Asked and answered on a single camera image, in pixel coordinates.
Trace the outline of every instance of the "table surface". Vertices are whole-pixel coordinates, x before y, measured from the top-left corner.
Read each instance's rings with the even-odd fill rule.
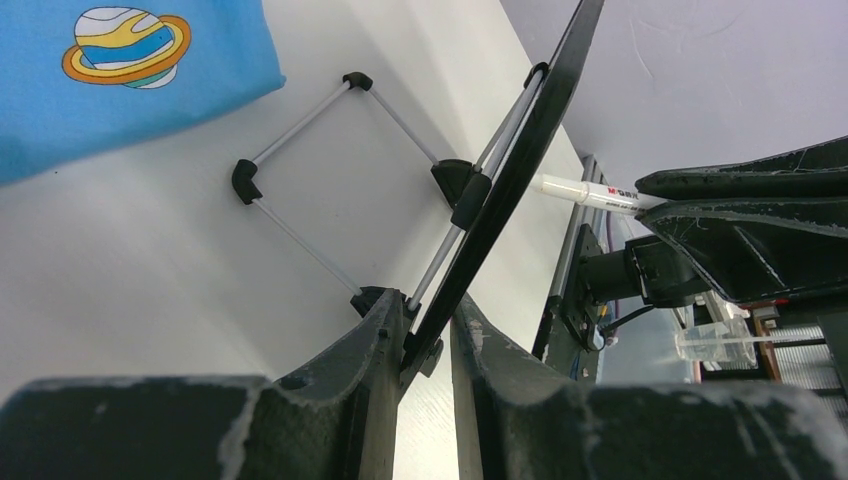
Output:
[[[474,160],[531,66],[497,0],[268,0],[265,12],[283,90],[0,189],[0,398],[44,376],[277,377],[298,367],[357,316],[330,274],[240,204],[228,185],[236,160],[352,70],[372,76],[437,155]],[[355,280],[411,293],[449,225],[429,168],[373,99],[352,92],[256,180]],[[563,132],[541,170],[579,178]],[[528,350],[570,209],[525,195],[470,289]],[[449,352],[401,404],[397,452],[396,478],[456,478]]]

